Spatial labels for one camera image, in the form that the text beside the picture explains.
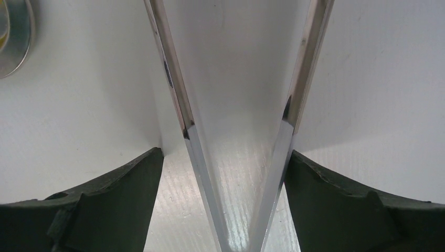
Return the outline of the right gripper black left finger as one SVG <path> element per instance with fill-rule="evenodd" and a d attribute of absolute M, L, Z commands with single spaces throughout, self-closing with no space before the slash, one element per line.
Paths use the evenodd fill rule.
<path fill-rule="evenodd" d="M 163 161 L 152 148 L 46 199 L 1 205 L 1 251 L 143 251 Z"/>

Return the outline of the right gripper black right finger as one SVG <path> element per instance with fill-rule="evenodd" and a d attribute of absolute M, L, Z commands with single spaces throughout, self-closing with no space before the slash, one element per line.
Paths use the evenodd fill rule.
<path fill-rule="evenodd" d="M 364 185 L 293 151 L 284 179 L 301 251 L 444 251 L 444 205 Z"/>

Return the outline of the stainless steel food tongs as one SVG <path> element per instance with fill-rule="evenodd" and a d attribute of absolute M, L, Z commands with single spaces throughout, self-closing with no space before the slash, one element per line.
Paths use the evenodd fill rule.
<path fill-rule="evenodd" d="M 258 214 L 253 219 L 249 251 L 264 251 L 266 247 L 292 153 L 293 137 L 297 134 L 301 123 L 333 5 L 333 1 L 311 1 L 309 4 L 287 102 L 273 148 L 271 165 L 261 186 L 263 193 Z M 214 240 L 221 251 L 229 251 L 220 196 L 210 172 L 210 165 L 205 160 L 205 151 L 199 139 L 164 3 L 145 1 L 145 7 Z"/>

